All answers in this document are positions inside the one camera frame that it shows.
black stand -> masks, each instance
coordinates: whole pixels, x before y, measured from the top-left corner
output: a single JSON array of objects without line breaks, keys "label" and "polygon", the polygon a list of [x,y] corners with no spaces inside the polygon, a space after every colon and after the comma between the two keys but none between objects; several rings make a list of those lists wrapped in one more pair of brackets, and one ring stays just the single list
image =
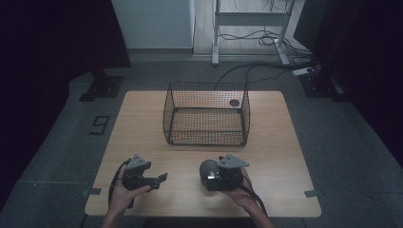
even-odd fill
[{"label": "black stand", "polygon": [[323,66],[320,72],[318,74],[299,77],[307,97],[333,98],[336,102],[348,101],[347,94],[336,80],[335,62],[339,56],[340,47],[343,42],[345,42],[348,32],[352,29],[357,16],[363,10],[365,4],[366,0],[361,0],[356,3],[352,15],[338,34],[336,43],[330,49],[324,63],[322,63]]},{"label": "black stand", "polygon": [[332,98],[335,102],[348,102],[347,93],[339,85],[334,73],[320,71],[299,76],[305,96],[309,98]]},{"label": "black stand", "polygon": [[121,89],[124,77],[108,77],[101,68],[92,69],[94,82],[86,93],[80,98],[80,102],[93,102],[95,98],[116,98]]}]

gray floor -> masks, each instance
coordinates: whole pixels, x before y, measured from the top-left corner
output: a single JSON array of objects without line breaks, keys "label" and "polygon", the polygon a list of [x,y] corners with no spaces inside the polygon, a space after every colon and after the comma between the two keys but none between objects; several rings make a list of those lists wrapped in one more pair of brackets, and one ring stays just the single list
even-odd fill
[{"label": "gray floor", "polygon": [[[132,57],[132,69],[110,69],[125,76],[116,99],[80,103],[91,75],[70,83],[70,96],[58,121],[29,167],[15,184],[0,217],[0,227],[79,227],[100,161],[128,90],[166,90],[171,81],[216,82],[232,67],[249,62],[191,56]],[[257,67],[251,78],[273,77],[281,69]],[[242,70],[224,82],[243,82]],[[319,218],[273,218],[277,227],[403,227],[403,170],[350,103],[306,98],[291,72],[251,85],[252,90],[284,94],[322,209]],[[110,116],[106,133],[90,135],[96,116]],[[84,227],[100,227],[88,217]],[[143,227],[145,218],[125,218],[122,227]]]}]

black curtain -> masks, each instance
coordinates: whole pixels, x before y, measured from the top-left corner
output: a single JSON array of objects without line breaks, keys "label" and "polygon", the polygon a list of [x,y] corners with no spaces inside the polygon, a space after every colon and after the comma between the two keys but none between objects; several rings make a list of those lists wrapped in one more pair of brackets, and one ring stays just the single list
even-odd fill
[{"label": "black curtain", "polygon": [[3,207],[64,107],[68,83],[130,63],[109,0],[2,1],[0,10]]},{"label": "black curtain", "polygon": [[336,78],[401,166],[402,11],[400,0],[307,0],[295,34],[322,63],[319,78]]}]

electrical wire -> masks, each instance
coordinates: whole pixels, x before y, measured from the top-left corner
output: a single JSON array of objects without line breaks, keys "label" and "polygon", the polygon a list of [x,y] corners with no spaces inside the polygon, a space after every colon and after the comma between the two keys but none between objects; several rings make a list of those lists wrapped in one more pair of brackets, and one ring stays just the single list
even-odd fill
[{"label": "electrical wire", "polygon": [[[223,73],[220,76],[220,78],[216,82],[216,85],[214,86],[214,90],[216,90],[217,86],[222,81],[222,79],[225,78],[225,76],[227,76],[229,73],[231,73],[234,70],[239,69],[239,68],[243,68],[243,76],[244,76],[244,79],[245,79],[245,83],[249,86],[250,84],[262,82],[262,81],[265,81],[265,80],[278,79],[279,76],[281,76],[282,74],[284,74],[285,72],[287,72],[289,70],[295,70],[295,69],[305,68],[305,67],[312,67],[312,66],[315,66],[315,65],[318,65],[318,64],[319,64],[318,61],[312,61],[312,60],[308,61],[306,63],[303,63],[303,64],[291,65],[291,66],[286,66],[286,65],[282,65],[282,64],[276,64],[276,63],[269,63],[269,62],[264,62],[264,61],[255,61],[255,62],[252,62],[250,64],[241,65],[241,66],[235,66],[235,67],[227,70],[225,73]],[[250,81],[249,80],[250,71],[254,67],[276,67],[276,68],[284,69],[284,71],[282,71],[281,73],[279,73],[275,77],[267,77],[267,78],[259,79],[259,80],[256,80],[256,81]]]},{"label": "electrical wire", "polygon": [[119,178],[119,174],[121,173],[122,168],[123,168],[125,165],[128,165],[129,162],[130,162],[130,160],[124,161],[124,162],[119,166],[118,170],[117,170],[116,173],[115,173],[115,176],[114,176],[113,179],[112,179],[112,182],[110,183],[109,192],[108,192],[108,194],[107,194],[107,207],[108,207],[108,208],[109,208],[110,201],[112,200],[113,190],[115,189],[115,184],[116,184],[116,181],[117,181],[118,178]]},{"label": "electrical wire", "polygon": [[[221,0],[217,0],[217,1],[219,1],[219,11],[220,11],[221,10]],[[278,1],[278,6],[275,7],[274,6],[275,5],[274,0],[268,0],[261,11],[263,11],[266,8],[266,6],[269,5],[269,4],[270,4],[270,11],[272,11],[273,9],[279,11],[279,10],[281,10],[283,8],[284,8],[284,11],[286,11],[287,7],[288,7],[288,2],[289,2],[289,0],[286,0],[285,4],[282,7],[280,7],[279,6],[279,1]],[[239,10],[235,0],[234,0],[234,3],[235,3],[235,7]],[[215,27],[215,22],[214,22],[214,14],[215,14],[214,1],[212,1],[212,11],[213,11],[213,15],[212,15],[213,30],[215,30],[216,27]],[[236,36],[236,35],[233,35],[233,34],[222,33],[220,27],[218,27],[218,30],[219,30],[219,36],[224,40],[228,40],[228,41],[231,41],[231,40],[258,40],[259,44],[265,45],[265,46],[275,45],[276,44],[275,39],[279,38],[279,35],[277,33],[274,33],[272,31],[267,30],[266,27],[264,27],[263,30],[257,30],[257,31],[254,31],[254,32],[250,33],[250,34],[244,35],[244,36]],[[261,32],[263,33],[261,36],[252,37],[252,36],[254,36],[254,35],[258,34],[258,33],[261,33]],[[303,57],[306,57],[306,58],[312,58],[313,54],[312,54],[312,52],[310,50],[294,47],[291,44],[291,42],[297,43],[297,41],[289,40],[289,39],[284,37],[283,44],[286,47],[286,50],[290,54],[293,54],[293,55],[296,55],[296,56],[303,56]]]},{"label": "electrical wire", "polygon": [[239,188],[242,189],[243,191],[245,191],[245,192],[246,192],[247,194],[249,194],[251,197],[253,197],[253,198],[258,202],[258,204],[259,204],[259,206],[260,206],[260,208],[261,208],[261,211],[264,213],[264,215],[265,215],[266,217],[268,217],[267,211],[266,211],[266,207],[264,206],[263,201],[262,201],[261,198],[258,196],[258,194],[256,194],[256,192],[253,190],[251,182],[250,182],[245,176],[243,176],[243,177],[248,181],[248,184],[249,184],[249,186],[250,186],[250,189],[247,188],[247,187],[245,187],[245,186],[243,186],[242,184],[239,185]]},{"label": "electrical wire", "polygon": [[83,220],[81,221],[80,228],[84,227],[84,222],[86,222],[86,218],[88,217],[87,214],[84,215]]}]

tripod base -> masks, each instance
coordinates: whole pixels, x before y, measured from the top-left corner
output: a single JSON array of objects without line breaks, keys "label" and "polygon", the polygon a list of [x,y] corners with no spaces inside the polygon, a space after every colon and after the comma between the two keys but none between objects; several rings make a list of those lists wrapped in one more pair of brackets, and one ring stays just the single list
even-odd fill
[{"label": "tripod base", "polygon": [[104,77],[102,82],[94,81],[80,102],[93,102],[95,98],[116,98],[125,77]]},{"label": "tripod base", "polygon": [[347,94],[335,78],[323,79],[316,74],[299,76],[299,81],[309,98],[332,98],[335,102],[348,102]]}]

